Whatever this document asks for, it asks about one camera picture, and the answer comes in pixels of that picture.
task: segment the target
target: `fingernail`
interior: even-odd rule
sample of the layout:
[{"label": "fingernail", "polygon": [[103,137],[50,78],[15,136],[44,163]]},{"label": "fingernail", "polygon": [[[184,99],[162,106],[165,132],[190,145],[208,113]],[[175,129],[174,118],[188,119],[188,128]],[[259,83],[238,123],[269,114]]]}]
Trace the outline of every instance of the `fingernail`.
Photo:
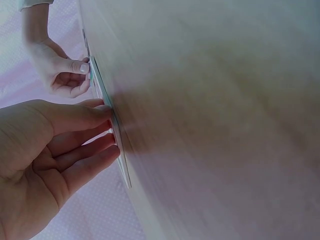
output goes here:
[{"label": "fingernail", "polygon": [[81,71],[82,73],[87,73],[87,72],[89,72],[89,66],[86,65],[86,64],[81,64],[81,66],[80,66],[80,71]]},{"label": "fingernail", "polygon": [[100,106],[96,106],[95,108],[96,108],[96,109],[99,109],[99,110],[101,110],[101,111],[103,111],[103,112],[108,112],[108,111],[110,111],[110,109],[111,109],[111,107],[108,106],[108,105],[100,105]]}]

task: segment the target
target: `white sleeve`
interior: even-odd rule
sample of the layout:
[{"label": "white sleeve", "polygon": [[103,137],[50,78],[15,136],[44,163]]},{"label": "white sleeve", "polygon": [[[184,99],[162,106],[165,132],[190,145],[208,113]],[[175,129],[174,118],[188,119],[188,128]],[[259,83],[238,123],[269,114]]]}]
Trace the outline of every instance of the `white sleeve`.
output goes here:
[{"label": "white sleeve", "polygon": [[18,10],[21,11],[24,8],[30,8],[37,4],[52,4],[54,0],[17,0]]}]

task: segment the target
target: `wrist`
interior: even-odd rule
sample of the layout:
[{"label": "wrist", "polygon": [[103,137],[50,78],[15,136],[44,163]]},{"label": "wrist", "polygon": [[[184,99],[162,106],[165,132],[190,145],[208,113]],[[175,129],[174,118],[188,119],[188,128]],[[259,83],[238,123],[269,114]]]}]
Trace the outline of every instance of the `wrist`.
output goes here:
[{"label": "wrist", "polygon": [[49,4],[37,4],[22,11],[22,42],[25,46],[41,43],[49,38]]}]

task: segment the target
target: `knuckle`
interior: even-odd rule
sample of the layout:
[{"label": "knuckle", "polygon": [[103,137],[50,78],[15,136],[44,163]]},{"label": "knuckle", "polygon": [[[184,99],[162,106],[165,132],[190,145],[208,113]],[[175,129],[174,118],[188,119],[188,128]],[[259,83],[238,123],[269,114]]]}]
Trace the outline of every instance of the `knuckle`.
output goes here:
[{"label": "knuckle", "polygon": [[78,71],[78,64],[75,61],[72,61],[69,65],[69,68],[72,72]]}]

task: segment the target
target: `finger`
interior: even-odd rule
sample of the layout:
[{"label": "finger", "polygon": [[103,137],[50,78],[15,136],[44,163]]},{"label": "finger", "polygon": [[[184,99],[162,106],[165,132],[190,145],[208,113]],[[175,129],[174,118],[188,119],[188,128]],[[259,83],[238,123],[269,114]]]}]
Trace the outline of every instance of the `finger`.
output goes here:
[{"label": "finger", "polygon": [[84,74],[90,71],[90,65],[87,62],[60,58],[58,63],[58,70],[62,73]]},{"label": "finger", "polygon": [[77,161],[63,171],[61,174],[68,186],[70,195],[74,194],[102,170],[109,167],[119,155],[119,148],[112,145],[97,155]]},{"label": "finger", "polygon": [[84,63],[88,63],[88,62],[89,62],[89,60],[90,60],[90,59],[86,56],[85,58],[83,58],[83,59],[82,59],[82,62],[84,62]]},{"label": "finger", "polygon": [[94,156],[115,143],[115,137],[112,133],[99,137],[93,142],[56,157],[55,160],[58,163],[58,169],[60,172],[63,172],[67,168],[71,167],[75,162]]},{"label": "finger", "polygon": [[80,96],[81,94],[84,94],[86,91],[88,91],[89,87],[90,80],[86,79],[81,83],[81,85],[75,87],[61,85],[55,90],[53,90],[53,93],[65,98],[73,99]]},{"label": "finger", "polygon": [[101,133],[109,130],[111,128],[111,123],[109,120],[104,122],[103,124],[84,131],[73,131],[66,132],[55,136],[52,141],[47,145],[49,148],[52,157],[57,157],[62,154],[68,153],[78,147],[80,147],[85,142],[90,139],[98,136]]},{"label": "finger", "polygon": [[66,83],[66,86],[75,88],[75,87],[78,87],[80,84],[82,84],[82,82],[76,81],[76,80],[70,80]]},{"label": "finger", "polygon": [[97,106],[103,105],[104,100],[101,98],[94,98],[94,99],[87,99],[82,102],[77,103],[76,105],[84,106],[84,107],[90,107],[95,108]]},{"label": "finger", "polygon": [[50,140],[53,136],[62,133],[94,129],[112,116],[111,108],[106,105],[93,108],[85,105],[55,104],[41,100],[30,101],[26,104],[37,115],[34,117],[35,121],[38,118],[45,122],[48,128],[45,132],[51,133]]}]

